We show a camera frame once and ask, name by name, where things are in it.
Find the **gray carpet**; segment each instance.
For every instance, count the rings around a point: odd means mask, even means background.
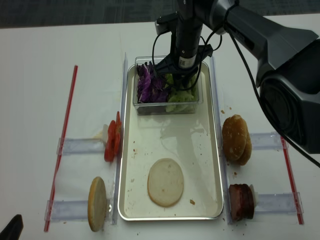
[[[320,0],[240,0],[240,5],[263,16],[320,12]],[[153,22],[176,8],[176,0],[0,0],[0,27]]]

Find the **white table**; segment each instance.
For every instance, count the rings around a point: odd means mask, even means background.
[[[320,14],[272,16],[288,27],[312,29],[320,35]],[[210,34],[204,27],[202,35]],[[16,28],[0,30],[0,230],[15,214],[22,214],[21,239],[319,239],[320,171],[292,147],[291,164],[301,193],[305,225],[250,222],[228,226],[223,218],[214,221],[125,222],[91,232],[87,222],[52,223],[44,233],[44,211],[56,165],[57,142],[61,136],[73,67],[78,65],[77,82],[87,81],[83,99],[92,98],[90,81],[105,81],[104,91],[115,104],[106,103],[111,113],[120,107],[122,66],[137,56],[150,56],[156,37],[154,24]],[[219,37],[210,43],[216,46]],[[155,55],[169,52],[170,35],[159,38]],[[243,50],[255,76],[257,61]],[[248,86],[243,91],[252,99],[250,108],[265,121],[255,100],[246,69],[228,35],[215,53],[219,83],[235,80]],[[106,119],[109,123],[115,116]],[[83,130],[79,136],[93,134]]]

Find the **clear plastic container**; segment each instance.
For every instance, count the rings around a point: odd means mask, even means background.
[[[164,56],[154,57],[154,63],[158,64]],[[135,65],[142,65],[145,62],[152,61],[151,57],[137,57]],[[138,115],[158,115],[158,114],[194,114],[197,110],[198,104],[203,102],[202,99],[202,85],[201,74],[196,84],[196,99],[195,101],[184,102],[157,102],[157,103],[138,103],[138,81],[139,76],[137,69],[134,73],[134,92],[133,92],[133,106]]]

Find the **red straw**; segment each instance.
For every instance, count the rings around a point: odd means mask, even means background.
[[[283,149],[284,158],[285,158],[286,169],[288,170],[288,175],[289,175],[289,180],[290,180],[290,185],[291,185],[291,191],[293,193],[295,207],[296,207],[296,211],[297,211],[296,215],[298,217],[299,224],[302,225],[302,224],[304,224],[304,218],[302,216],[300,202],[299,202],[298,197],[297,197],[297,188],[296,188],[296,183],[295,183],[295,179],[294,179],[294,174],[293,174],[292,168],[291,168],[289,153],[288,153],[288,150],[287,150],[287,144],[286,144],[286,141],[285,141],[285,139],[283,137],[281,137],[281,143],[282,143],[282,149]]]
[[[64,140],[66,137],[69,114],[70,114],[70,109],[71,109],[71,102],[72,102],[72,97],[74,95],[74,90],[75,90],[75,85],[76,85],[77,71],[78,71],[78,66],[75,65],[74,70],[73,70],[71,87],[70,87],[69,100],[68,100],[68,104],[66,106],[66,111],[65,111],[65,116],[64,116],[64,123],[63,123],[63,129],[62,129],[62,134],[61,134],[61,146],[64,145]],[[59,168],[60,161],[61,161],[61,156],[62,155],[60,154],[56,158],[56,164],[55,164],[55,170],[54,170],[53,182],[52,182],[51,194],[50,194],[49,212],[48,212],[48,216],[47,216],[47,219],[49,219],[49,220],[45,221],[45,225],[44,225],[44,232],[46,232],[46,233],[49,231],[51,210],[52,210],[52,206],[53,206],[53,201],[55,199],[55,181],[56,181],[56,175],[57,175],[58,168]]]

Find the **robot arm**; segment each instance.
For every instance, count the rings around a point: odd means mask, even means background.
[[[268,119],[308,153],[320,153],[320,40],[310,30],[284,27],[238,5],[236,0],[178,0],[170,21],[156,21],[157,33],[172,32],[161,74],[186,75],[207,56],[199,46],[203,24],[232,34],[258,60],[255,85]]]

